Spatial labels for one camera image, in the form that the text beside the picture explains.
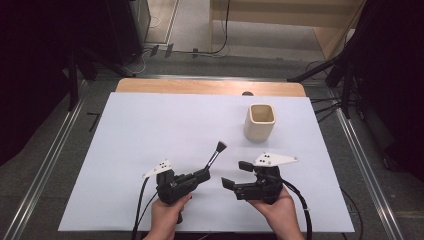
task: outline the beige cup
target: beige cup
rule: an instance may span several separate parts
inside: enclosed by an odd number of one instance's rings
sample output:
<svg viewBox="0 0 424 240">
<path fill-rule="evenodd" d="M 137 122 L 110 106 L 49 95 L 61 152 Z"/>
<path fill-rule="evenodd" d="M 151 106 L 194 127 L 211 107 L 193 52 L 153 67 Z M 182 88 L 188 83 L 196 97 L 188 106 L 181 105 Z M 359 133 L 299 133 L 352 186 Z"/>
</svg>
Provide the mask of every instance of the beige cup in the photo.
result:
<svg viewBox="0 0 424 240">
<path fill-rule="evenodd" d="M 247 111 L 244 135 L 252 142 L 268 139 L 275 125 L 274 108 L 269 104 L 252 104 Z"/>
</svg>

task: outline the black cable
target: black cable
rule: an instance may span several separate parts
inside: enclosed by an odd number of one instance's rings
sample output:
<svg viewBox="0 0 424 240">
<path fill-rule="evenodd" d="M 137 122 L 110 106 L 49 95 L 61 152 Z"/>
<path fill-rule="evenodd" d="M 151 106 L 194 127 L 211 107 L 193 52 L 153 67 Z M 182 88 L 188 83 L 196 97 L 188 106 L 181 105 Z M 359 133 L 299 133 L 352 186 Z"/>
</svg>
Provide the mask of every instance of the black cable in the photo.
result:
<svg viewBox="0 0 424 240">
<path fill-rule="evenodd" d="M 144 180 L 143 187 L 141 187 L 140 197 L 138 198 L 137 214 L 135 216 L 135 223 L 134 223 L 134 228 L 131 235 L 131 240 L 136 240 L 136 237 L 137 237 L 137 230 L 138 230 L 138 224 L 139 224 L 138 216 L 140 215 L 141 200 L 143 199 L 144 188 L 146 187 L 146 183 L 148 180 L 149 180 L 149 177 L 147 177 Z"/>
<path fill-rule="evenodd" d="M 311 98 L 311 103 L 318 103 L 318 102 L 324 102 L 324 101 L 334 101 L 334 100 L 340 100 L 340 97 L 333 97 L 333 98 Z"/>
<path fill-rule="evenodd" d="M 305 219 L 306 219 L 306 240 L 312 239 L 312 221 L 311 221 L 311 215 L 309 214 L 309 208 L 306 204 L 305 199 L 303 198 L 302 194 L 300 194 L 300 191 L 293 186 L 293 184 L 287 182 L 284 179 L 281 179 L 283 183 L 287 186 L 288 189 L 290 189 L 292 192 L 294 192 L 297 197 L 299 198 L 300 202 L 302 203 L 303 212 L 305 213 Z"/>
<path fill-rule="evenodd" d="M 156 197 L 156 195 L 157 195 L 157 194 L 158 194 L 158 192 L 156 192 L 156 193 L 153 195 L 153 197 L 152 197 L 152 198 L 150 198 L 149 202 L 147 203 L 146 207 L 144 208 L 143 213 L 141 214 L 141 217 L 140 217 L 140 219 L 138 220 L 137 228 L 138 228 L 138 226 L 140 226 L 141 219 L 143 219 L 144 213 L 146 212 L 146 210 L 147 210 L 147 208 L 149 207 L 150 203 L 153 201 L 153 199 Z M 144 236 L 143 236 L 143 233 L 142 233 L 142 234 L 140 235 L 140 240 L 142 240 L 143 238 L 144 238 Z"/>
<path fill-rule="evenodd" d="M 321 112 L 327 111 L 327 110 L 329 110 L 329 109 L 332 109 L 332 108 L 334 108 L 334 107 L 338 108 L 338 107 L 340 107 L 340 105 L 341 105 L 341 103 L 340 103 L 340 102 L 337 102 L 337 103 L 332 104 L 332 105 L 331 105 L 331 106 L 329 106 L 329 107 L 325 107 L 325 108 L 321 108 L 321 109 L 319 109 L 319 110 L 315 110 L 314 112 L 315 112 L 315 114 L 318 114 L 318 113 L 321 113 Z"/>
<path fill-rule="evenodd" d="M 324 117 L 318 119 L 318 123 L 320 123 L 320 122 L 324 121 L 325 119 L 327 119 L 331 114 L 335 113 L 336 110 L 337 110 L 337 108 L 333 108 L 331 110 L 331 112 L 327 113 Z"/>
<path fill-rule="evenodd" d="M 145 207 L 145 208 L 144 208 L 144 210 L 143 210 L 143 213 L 141 214 L 140 219 L 138 220 L 137 225 L 140 225 L 141 219 L 143 219 L 143 216 L 144 216 L 144 213 L 145 213 L 145 212 L 146 212 L 146 210 L 147 210 L 147 207 L 149 207 L 150 203 L 153 201 L 153 199 L 156 197 L 156 195 L 157 195 L 157 194 L 158 194 L 158 192 L 156 192 L 156 193 L 153 195 L 153 197 L 152 197 L 152 198 L 150 198 L 149 202 L 147 203 L 146 207 Z"/>
<path fill-rule="evenodd" d="M 227 13 L 225 16 L 225 41 L 224 44 L 222 45 L 221 49 L 219 49 L 218 51 L 214 51 L 214 52 L 186 52 L 186 51 L 172 51 L 173 53 L 187 53 L 187 54 L 199 54 L 201 55 L 215 55 L 219 52 L 221 52 L 224 47 L 227 45 L 227 40 L 228 40 L 228 16 L 230 14 L 230 2 L 231 0 L 228 0 L 228 4 L 227 4 Z"/>
<path fill-rule="evenodd" d="M 356 212 L 358 213 L 358 218 L 359 218 L 359 224 L 361 226 L 360 232 L 359 232 L 359 240 L 362 240 L 362 237 L 364 235 L 364 222 L 362 220 L 362 216 L 361 213 L 359 212 L 359 208 L 358 206 L 356 206 L 355 202 L 353 201 L 353 199 L 350 197 L 350 195 L 343 189 L 340 188 L 342 190 L 342 192 L 349 198 L 350 202 L 353 204 L 353 207 L 355 208 Z"/>
</svg>

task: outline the white table surface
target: white table surface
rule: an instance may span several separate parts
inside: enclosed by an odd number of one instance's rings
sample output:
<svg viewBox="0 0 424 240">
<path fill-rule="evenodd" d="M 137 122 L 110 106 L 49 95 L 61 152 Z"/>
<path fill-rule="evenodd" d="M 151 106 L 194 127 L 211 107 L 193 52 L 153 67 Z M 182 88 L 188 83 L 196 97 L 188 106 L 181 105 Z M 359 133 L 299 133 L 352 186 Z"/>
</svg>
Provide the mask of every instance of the white table surface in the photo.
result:
<svg viewBox="0 0 424 240">
<path fill-rule="evenodd" d="M 260 144 L 243 135 L 252 103 L 272 104 L 276 113 L 271 136 Z M 314 232 L 354 231 L 309 98 L 155 93 L 111 93 L 59 231 L 131 231 L 143 173 L 165 159 L 177 175 L 200 170 L 220 140 L 228 147 L 212 165 L 211 179 L 193 192 L 177 231 L 270 232 L 262 215 L 221 183 L 221 177 L 254 182 L 238 161 L 251 162 L 263 152 L 299 158 L 280 171 L 306 199 Z M 155 188 L 152 177 L 142 208 Z M 306 231 L 300 201 L 291 194 Z M 139 229 L 149 228 L 150 207 Z"/>
</svg>

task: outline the wrist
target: wrist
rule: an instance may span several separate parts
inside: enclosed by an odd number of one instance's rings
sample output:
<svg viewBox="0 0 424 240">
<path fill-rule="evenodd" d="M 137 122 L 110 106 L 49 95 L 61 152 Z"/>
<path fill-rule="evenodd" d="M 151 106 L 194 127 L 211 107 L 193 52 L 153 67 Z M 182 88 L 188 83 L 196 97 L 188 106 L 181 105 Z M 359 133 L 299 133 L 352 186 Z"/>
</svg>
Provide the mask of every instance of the wrist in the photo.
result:
<svg viewBox="0 0 424 240">
<path fill-rule="evenodd" d="M 291 232 L 289 234 L 281 234 L 281 233 L 275 233 L 277 235 L 278 240 L 304 240 L 305 238 L 302 235 L 302 232 L 296 231 Z"/>
<path fill-rule="evenodd" d="M 161 231 L 150 231 L 143 240 L 168 240 L 168 237 Z"/>
</svg>

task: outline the black equipment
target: black equipment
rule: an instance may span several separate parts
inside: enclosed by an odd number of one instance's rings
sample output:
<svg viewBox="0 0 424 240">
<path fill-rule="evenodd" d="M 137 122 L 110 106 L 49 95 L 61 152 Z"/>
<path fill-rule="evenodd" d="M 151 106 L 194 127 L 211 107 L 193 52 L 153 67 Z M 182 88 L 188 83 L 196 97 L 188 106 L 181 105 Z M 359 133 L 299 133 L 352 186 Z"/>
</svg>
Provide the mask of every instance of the black equipment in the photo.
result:
<svg viewBox="0 0 424 240">
<path fill-rule="evenodd" d="M 283 179 L 278 166 L 255 167 L 253 164 L 240 161 L 239 168 L 244 171 L 256 173 L 256 182 L 235 184 L 235 182 L 222 178 L 224 188 L 234 191 L 237 200 L 262 200 L 273 204 L 277 201 L 283 188 Z"/>
<path fill-rule="evenodd" d="M 227 148 L 227 145 L 220 141 L 205 168 L 194 173 L 175 176 L 173 170 L 168 170 L 156 175 L 156 183 L 158 184 L 156 190 L 160 200 L 166 204 L 174 204 L 178 199 L 194 191 L 199 184 L 209 180 L 211 178 L 209 168 L 225 148 Z M 177 223 L 181 222 L 182 216 L 180 213 Z"/>
<path fill-rule="evenodd" d="M 274 204 L 283 189 L 283 184 L 288 189 L 293 191 L 302 203 L 303 211 L 306 219 L 306 239 L 312 239 L 312 221 L 309 214 L 308 205 L 305 199 L 300 194 L 300 191 L 296 189 L 291 183 L 282 179 L 280 176 L 280 169 L 278 166 L 262 167 L 254 166 L 251 163 L 240 161 L 239 168 L 244 171 L 253 172 L 255 171 L 256 181 L 254 183 L 242 183 L 236 184 L 235 182 L 222 178 L 222 186 L 226 189 L 234 191 L 237 200 L 262 200 L 267 204 Z"/>
</svg>

